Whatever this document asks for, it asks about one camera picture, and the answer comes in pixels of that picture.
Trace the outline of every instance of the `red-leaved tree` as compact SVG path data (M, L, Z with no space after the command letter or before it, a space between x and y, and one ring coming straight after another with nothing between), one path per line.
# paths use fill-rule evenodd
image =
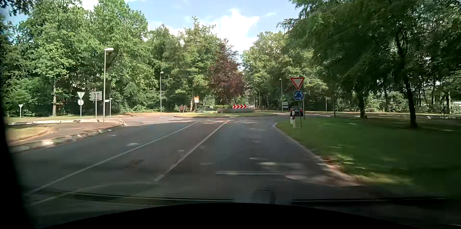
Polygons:
M228 104L231 99L243 95L245 82L243 73L238 69L237 51L224 39L217 51L216 62L210 67L210 88L220 104Z

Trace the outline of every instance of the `windshield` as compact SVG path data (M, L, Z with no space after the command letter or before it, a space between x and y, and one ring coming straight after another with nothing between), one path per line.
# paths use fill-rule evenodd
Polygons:
M460 195L460 0L1 2L6 138L37 226Z

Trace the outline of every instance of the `sidewalk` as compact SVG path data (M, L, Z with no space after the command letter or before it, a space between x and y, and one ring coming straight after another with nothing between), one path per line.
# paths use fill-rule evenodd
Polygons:
M106 123L99 123L99 122L83 122L83 123L51 123L51 124L44 124L46 128L48 128L47 132L44 134L38 134L37 136L32 136L16 141L7 141L9 145L20 145L24 143L31 143L37 142L42 140L48 140L52 138L70 136L78 133L85 133L90 132L98 129L109 128L113 126L117 126L117 123L113 122L106 122Z

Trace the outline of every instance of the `white sign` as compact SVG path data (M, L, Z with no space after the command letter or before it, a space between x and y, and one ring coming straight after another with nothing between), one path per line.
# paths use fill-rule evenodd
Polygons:
M293 82L293 85L295 85L296 89L299 90L301 86L303 85L304 78L303 77L298 77L298 78L290 78L291 82Z
M85 95L85 92L77 92L78 94L78 97L80 97L80 99L82 99L82 97Z

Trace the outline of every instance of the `car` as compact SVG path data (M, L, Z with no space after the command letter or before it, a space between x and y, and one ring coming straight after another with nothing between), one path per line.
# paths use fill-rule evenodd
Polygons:
M299 106L292 106L290 112L293 112L294 116L304 116L303 110Z

